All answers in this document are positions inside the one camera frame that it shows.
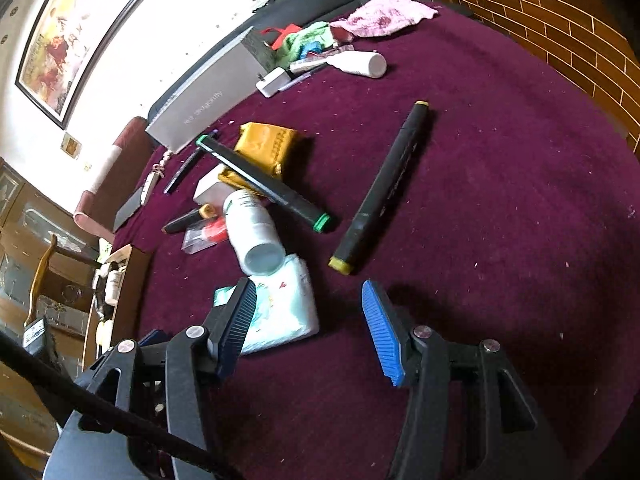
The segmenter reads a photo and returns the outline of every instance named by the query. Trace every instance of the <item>blue object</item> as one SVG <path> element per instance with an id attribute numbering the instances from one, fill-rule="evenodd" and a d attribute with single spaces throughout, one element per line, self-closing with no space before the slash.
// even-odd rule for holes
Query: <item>blue object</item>
<path id="1" fill-rule="evenodd" d="M 159 328 L 156 328 L 156 329 L 153 329 L 151 332 L 149 332 L 147 335 L 145 335 L 140 341 L 138 341 L 138 345 L 149 346 L 149 345 L 155 345 L 158 343 L 166 343 L 170 339 L 171 338 L 166 332 L 164 332 L 163 330 L 160 330 Z"/>
<path id="2" fill-rule="evenodd" d="M 405 372 L 402 366 L 402 345 L 396 335 L 386 310 L 390 301 L 383 290 L 371 280 L 362 285 L 362 309 L 369 325 L 369 331 L 376 346 L 382 371 L 391 379 L 393 386 L 401 386 Z"/>
<path id="3" fill-rule="evenodd" d="M 300 52 L 300 57 L 298 59 L 305 59 L 305 57 L 308 56 L 310 52 L 320 54 L 322 52 L 322 44 L 319 41 L 312 41 L 311 43 L 307 43 L 304 47 L 302 47 L 302 52 Z"/>
<path id="4" fill-rule="evenodd" d="M 218 359 L 216 374 L 220 380 L 229 377 L 236 369 L 242 345 L 254 318 L 256 304 L 257 294 L 254 282 L 248 278 L 241 278 L 225 309 L 214 311 L 216 314 L 223 313 L 219 318 L 218 326 L 224 327 L 224 332 L 218 347 L 212 351 Z M 212 329 L 214 335 L 216 330 L 217 327 Z"/>

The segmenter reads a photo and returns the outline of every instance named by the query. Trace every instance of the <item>brick wall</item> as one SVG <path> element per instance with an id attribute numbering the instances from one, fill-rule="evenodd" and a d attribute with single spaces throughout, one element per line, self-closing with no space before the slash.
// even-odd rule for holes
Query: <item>brick wall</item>
<path id="1" fill-rule="evenodd" d="M 460 0 L 587 92 L 622 125 L 640 160 L 640 63 L 626 39 L 561 0 Z"/>

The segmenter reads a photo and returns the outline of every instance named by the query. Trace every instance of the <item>glass cabinet door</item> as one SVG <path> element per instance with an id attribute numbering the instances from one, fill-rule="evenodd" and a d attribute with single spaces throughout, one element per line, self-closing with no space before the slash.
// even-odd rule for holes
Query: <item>glass cabinet door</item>
<path id="1" fill-rule="evenodd" d="M 89 247 L 80 238 L 57 225 L 52 219 L 47 218 L 46 213 L 39 211 L 31 202 L 27 202 L 20 215 L 19 224 L 27 228 L 44 243 L 49 244 L 51 235 L 58 237 L 58 245 L 83 256 L 96 259 L 98 251 Z"/>
<path id="2" fill-rule="evenodd" d="M 18 343 L 18 345 L 22 344 L 22 335 L 14 332 L 14 329 L 12 327 L 10 327 L 9 325 L 7 325 L 7 323 L 5 323 L 4 320 L 2 320 L 2 319 L 0 319 L 0 332 L 2 332 L 5 335 L 9 336 L 9 338 L 14 343 Z"/>
<path id="3" fill-rule="evenodd" d="M 6 253 L 0 260 L 0 296 L 20 307 L 25 316 L 29 311 L 29 291 L 34 274 Z"/>
<path id="4" fill-rule="evenodd" d="M 0 167 L 0 225 L 4 224 L 24 181 L 14 170 L 3 164 Z"/>

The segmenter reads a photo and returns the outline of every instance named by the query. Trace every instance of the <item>framed painting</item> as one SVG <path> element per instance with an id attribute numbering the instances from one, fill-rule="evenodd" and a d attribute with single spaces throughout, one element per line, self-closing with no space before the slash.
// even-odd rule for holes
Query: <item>framed painting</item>
<path id="1" fill-rule="evenodd" d="M 15 83 L 60 128 L 66 129 L 86 78 L 140 1 L 44 1 Z"/>

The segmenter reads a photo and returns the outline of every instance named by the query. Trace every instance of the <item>gray book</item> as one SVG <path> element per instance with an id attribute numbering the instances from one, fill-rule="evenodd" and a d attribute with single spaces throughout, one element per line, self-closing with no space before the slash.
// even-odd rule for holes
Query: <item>gray book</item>
<path id="1" fill-rule="evenodd" d="M 253 27 L 248 28 L 175 91 L 147 127 L 148 134 L 172 152 L 179 152 L 254 93 L 255 84 L 275 67 L 275 51 Z"/>

